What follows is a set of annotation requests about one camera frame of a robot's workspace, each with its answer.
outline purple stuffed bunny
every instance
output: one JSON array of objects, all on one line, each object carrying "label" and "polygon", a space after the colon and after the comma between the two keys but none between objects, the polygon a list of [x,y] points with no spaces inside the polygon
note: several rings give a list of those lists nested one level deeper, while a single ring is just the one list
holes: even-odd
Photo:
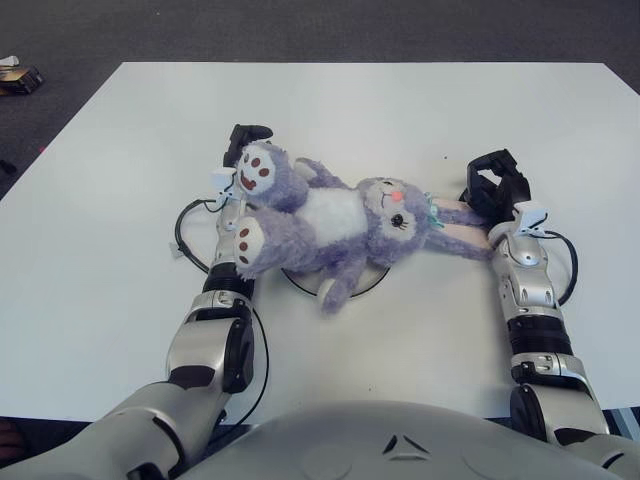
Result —
[{"label": "purple stuffed bunny", "polygon": [[484,220],[465,204],[440,204],[401,180],[368,178],[350,188],[319,162],[298,159],[292,168],[284,150],[264,142],[246,146],[237,167],[256,207],[237,224],[238,272],[322,270],[325,312],[344,305],[367,261],[389,267],[425,243],[476,259],[491,252]]}]

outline bunny ear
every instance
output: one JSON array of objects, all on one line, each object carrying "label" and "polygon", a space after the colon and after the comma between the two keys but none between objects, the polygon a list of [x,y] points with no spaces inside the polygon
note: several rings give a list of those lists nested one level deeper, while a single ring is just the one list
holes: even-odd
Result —
[{"label": "bunny ear", "polygon": [[488,224],[486,218],[474,212],[465,202],[435,197],[432,198],[431,202],[438,207],[438,219],[443,223],[475,226]]},{"label": "bunny ear", "polygon": [[425,246],[429,245],[473,260],[488,260],[493,254],[486,230],[474,226],[446,224],[430,228],[425,241]]}]

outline floor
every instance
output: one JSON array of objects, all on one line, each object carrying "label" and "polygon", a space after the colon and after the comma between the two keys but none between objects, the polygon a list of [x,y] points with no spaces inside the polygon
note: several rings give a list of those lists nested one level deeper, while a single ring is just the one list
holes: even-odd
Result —
[{"label": "floor", "polygon": [[23,0],[0,58],[47,83],[0,98],[0,198],[123,61],[604,62],[640,92],[638,0]]}]

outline black cable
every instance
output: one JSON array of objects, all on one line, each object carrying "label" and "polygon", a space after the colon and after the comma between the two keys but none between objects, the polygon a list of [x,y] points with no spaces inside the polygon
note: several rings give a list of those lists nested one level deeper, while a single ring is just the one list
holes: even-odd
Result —
[{"label": "black cable", "polygon": [[534,229],[535,227],[537,227],[538,225],[542,225],[544,222],[547,221],[547,218],[549,218],[549,214],[545,213],[544,214],[544,218],[542,220],[537,221],[536,223],[534,223],[533,225],[531,225],[529,228],[530,229]]},{"label": "black cable", "polygon": [[180,212],[180,215],[178,215],[178,219],[176,220],[176,225],[173,229],[173,234],[176,239],[176,244],[178,245],[178,250],[181,251],[191,263],[193,263],[196,267],[198,267],[204,273],[209,273],[209,267],[207,267],[202,260],[196,257],[196,255],[191,251],[191,249],[186,244],[186,242],[182,239],[182,221],[184,220],[184,217],[187,215],[187,213],[189,213],[191,210],[196,208],[198,205],[204,205],[205,208],[211,213],[219,212],[227,204],[227,199],[225,199],[222,205],[215,210],[211,210],[207,206],[207,203],[216,203],[216,201],[210,200],[210,199],[197,199],[191,202],[186,207],[184,207],[184,209],[182,209],[182,211]]},{"label": "black cable", "polygon": [[[299,288],[300,290],[302,290],[304,293],[308,293],[309,295],[313,296],[313,297],[317,297],[318,294],[313,293],[310,290],[307,290],[306,288],[304,288],[302,285],[300,285],[299,283],[296,283],[296,281],[291,278],[291,276],[287,273],[287,271],[284,268],[281,268],[280,270],[282,270],[282,273],[284,273],[284,276],[287,277],[287,279],[293,283],[297,288]],[[367,293],[369,290],[371,290],[373,287],[376,287],[382,280],[384,280],[384,277],[387,276],[387,273],[389,273],[389,270],[391,270],[390,268],[387,268],[384,273],[382,274],[382,276],[371,286],[365,288],[363,291],[356,293],[355,295],[351,295],[351,298],[356,298],[359,297],[360,295],[363,295],[365,293]]]},{"label": "black cable", "polygon": [[571,240],[569,240],[564,235],[552,230],[546,230],[546,233],[551,236],[537,238],[544,238],[545,240],[555,240],[560,238],[567,245],[567,248],[569,249],[569,255],[571,256],[571,279],[569,280],[569,285],[567,285],[566,290],[558,299],[558,304],[564,305],[565,303],[567,303],[567,300],[571,298],[571,294],[576,288],[576,283],[578,283],[578,252],[576,251],[576,247],[573,246],[573,243],[571,243]]},{"label": "black cable", "polygon": [[262,341],[264,343],[264,356],[266,358],[266,368],[264,373],[264,382],[262,382],[262,389],[260,390],[260,395],[258,395],[258,398],[256,399],[256,401],[253,402],[253,406],[249,409],[249,411],[240,420],[238,420],[232,427],[230,427],[228,430],[226,430],[225,432],[221,433],[216,438],[211,440],[209,442],[210,444],[218,442],[220,439],[226,437],[227,435],[230,435],[232,432],[237,430],[238,427],[240,427],[240,425],[242,425],[245,422],[245,420],[249,418],[251,414],[255,411],[255,409],[258,407],[258,405],[260,404],[260,401],[262,400],[262,397],[264,396],[264,392],[267,389],[267,380],[269,379],[269,368],[270,368],[269,346],[267,344],[267,335],[264,333],[264,326],[262,325],[262,320],[260,320],[260,315],[258,315],[258,312],[256,312],[255,308],[253,309],[253,314],[255,315],[256,320],[258,320],[258,325],[260,325],[260,331],[262,332]]}]

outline round base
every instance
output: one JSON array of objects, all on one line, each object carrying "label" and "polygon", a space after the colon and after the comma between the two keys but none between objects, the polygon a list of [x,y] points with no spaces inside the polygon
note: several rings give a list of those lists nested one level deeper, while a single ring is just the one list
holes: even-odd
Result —
[{"label": "round base", "polygon": [[[305,273],[295,273],[284,269],[282,271],[286,275],[286,277],[297,287],[301,288],[311,295],[317,295],[318,288],[320,288],[320,284],[322,283],[319,271]],[[362,272],[362,275],[360,275],[358,285],[356,285],[356,288],[353,291],[353,295],[351,296],[355,297],[356,295],[360,295],[361,293],[371,290],[378,283],[380,283],[380,281],[384,278],[388,271],[388,268],[374,265],[373,263],[367,263],[364,272]]]}]

